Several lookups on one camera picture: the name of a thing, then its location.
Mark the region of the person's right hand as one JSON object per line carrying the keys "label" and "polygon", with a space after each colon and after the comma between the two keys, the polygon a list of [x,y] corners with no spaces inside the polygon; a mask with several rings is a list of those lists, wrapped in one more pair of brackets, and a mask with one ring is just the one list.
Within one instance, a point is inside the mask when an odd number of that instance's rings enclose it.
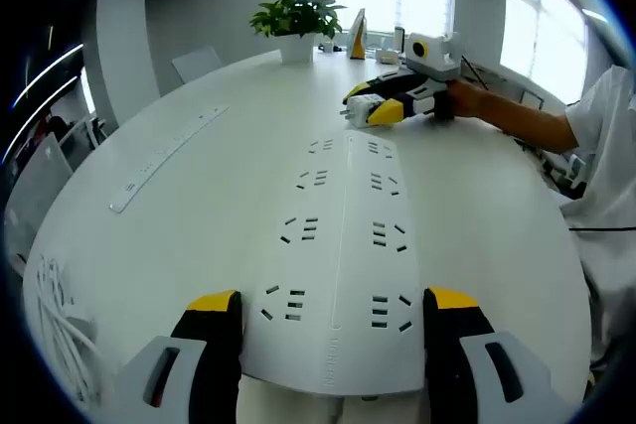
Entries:
{"label": "person's right hand", "polygon": [[462,79],[449,81],[447,92],[452,112],[459,117],[480,118],[483,107],[491,96],[488,90]]}

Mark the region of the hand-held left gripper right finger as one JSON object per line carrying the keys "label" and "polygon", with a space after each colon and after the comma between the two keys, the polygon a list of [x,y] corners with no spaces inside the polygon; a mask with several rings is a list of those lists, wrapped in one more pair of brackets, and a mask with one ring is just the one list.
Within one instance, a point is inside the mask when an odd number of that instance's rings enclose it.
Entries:
{"label": "hand-held left gripper right finger", "polygon": [[432,423],[564,423],[548,367],[497,332],[472,297],[423,292],[425,379]]}

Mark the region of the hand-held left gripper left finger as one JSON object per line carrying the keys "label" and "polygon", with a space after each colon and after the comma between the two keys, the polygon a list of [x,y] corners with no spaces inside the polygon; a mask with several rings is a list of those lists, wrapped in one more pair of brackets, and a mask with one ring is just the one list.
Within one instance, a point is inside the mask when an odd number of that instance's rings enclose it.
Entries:
{"label": "hand-held left gripper left finger", "polygon": [[235,423],[242,348],[237,290],[188,305],[170,336],[157,336],[116,379],[118,423]]}

